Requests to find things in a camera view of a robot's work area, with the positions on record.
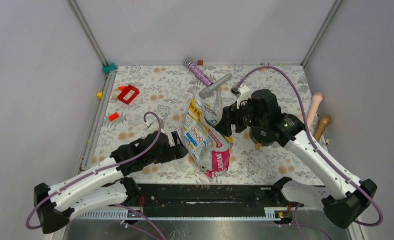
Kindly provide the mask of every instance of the gray microphone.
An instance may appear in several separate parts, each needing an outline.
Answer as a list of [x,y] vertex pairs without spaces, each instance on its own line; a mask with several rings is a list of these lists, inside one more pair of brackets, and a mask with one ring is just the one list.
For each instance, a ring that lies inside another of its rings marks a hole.
[[228,73],[227,75],[223,76],[221,79],[212,83],[210,86],[203,88],[198,95],[200,95],[200,98],[206,99],[207,97],[210,96],[210,94],[212,94],[212,92],[216,90],[216,88],[220,87],[231,78],[232,78],[232,73]]

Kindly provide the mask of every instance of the gray floor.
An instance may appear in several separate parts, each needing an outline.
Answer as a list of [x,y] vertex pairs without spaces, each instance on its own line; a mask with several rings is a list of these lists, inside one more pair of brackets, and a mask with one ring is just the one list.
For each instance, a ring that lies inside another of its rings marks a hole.
[[[348,230],[333,225],[322,212],[299,210],[299,223],[311,224],[326,231],[333,240],[351,239]],[[118,220],[73,220],[64,240],[150,240],[137,230],[121,226]],[[271,221],[155,221],[157,227],[172,240],[304,240],[295,226],[277,227]],[[158,236],[146,221],[135,224]],[[328,239],[317,230],[302,227],[311,240]]]

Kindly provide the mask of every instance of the orange block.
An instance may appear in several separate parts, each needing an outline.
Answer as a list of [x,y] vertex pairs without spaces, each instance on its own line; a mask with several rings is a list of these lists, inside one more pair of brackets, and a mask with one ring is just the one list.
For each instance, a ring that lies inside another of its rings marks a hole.
[[110,115],[108,117],[108,119],[110,120],[110,122],[112,122],[114,119],[118,118],[119,114],[117,112],[113,113],[112,115]]

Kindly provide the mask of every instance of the robotic arm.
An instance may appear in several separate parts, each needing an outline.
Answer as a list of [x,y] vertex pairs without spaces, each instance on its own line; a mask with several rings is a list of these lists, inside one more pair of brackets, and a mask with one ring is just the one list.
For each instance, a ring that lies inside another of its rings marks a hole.
[[240,133],[250,127],[250,136],[255,144],[268,146],[274,142],[299,157],[325,184],[316,187],[301,184],[283,177],[272,188],[281,192],[289,202],[298,202],[324,211],[325,215],[340,228],[347,228],[370,204],[363,194],[349,184],[321,158],[321,151],[330,161],[371,198],[377,189],[370,180],[361,181],[357,176],[340,165],[319,143],[310,143],[304,124],[294,115],[281,112],[276,96],[268,89],[253,92],[241,85],[231,90],[238,100],[223,108],[222,119],[215,129],[225,136],[232,135],[231,125]]
[[[84,212],[113,204],[134,203],[140,192],[133,178],[126,177],[127,175],[152,163],[162,164],[183,158],[188,153],[176,131],[172,132],[173,146],[170,146],[167,135],[161,132],[154,146],[136,160],[118,167],[98,172],[96,170],[138,155],[154,141],[156,135],[155,131],[144,139],[121,145],[102,162],[67,181],[52,186],[45,183],[37,185],[34,189],[35,206],[52,193],[59,192],[37,209],[43,233],[49,234],[63,228],[70,220]],[[80,180],[67,190],[59,190],[92,172],[95,174]]]

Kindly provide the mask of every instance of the floral pattern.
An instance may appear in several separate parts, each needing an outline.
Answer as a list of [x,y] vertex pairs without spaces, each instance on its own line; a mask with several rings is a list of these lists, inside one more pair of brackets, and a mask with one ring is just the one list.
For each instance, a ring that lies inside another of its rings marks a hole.
[[[255,68],[250,65],[206,65],[201,69],[213,81],[227,73],[232,79],[222,86],[223,105],[230,105],[236,97],[229,91],[245,74]],[[301,66],[279,66],[296,85],[307,112],[310,107],[311,93],[304,70]],[[253,73],[245,84],[252,90],[266,88],[277,96],[283,112],[294,114],[301,119],[300,107],[294,91],[279,73],[271,69],[261,69]],[[138,96],[126,105],[117,99],[118,87],[133,85],[140,91]],[[182,65],[134,65],[119,66],[105,113],[105,119],[99,134],[95,156],[95,165],[122,144],[129,143],[147,135],[143,115],[147,111],[155,112],[165,121],[164,130],[180,133],[182,121],[192,98],[192,88],[202,89],[203,83]],[[214,103],[214,96],[207,98]],[[108,116],[117,112],[120,116],[109,121]],[[287,176],[303,184],[322,185],[312,171],[292,153],[278,144],[256,150],[250,139],[248,129],[232,135],[234,141],[231,150],[229,170],[207,177],[188,155],[183,159],[164,164],[152,164],[142,171],[131,174],[137,183],[158,184],[240,184],[270,185]]]

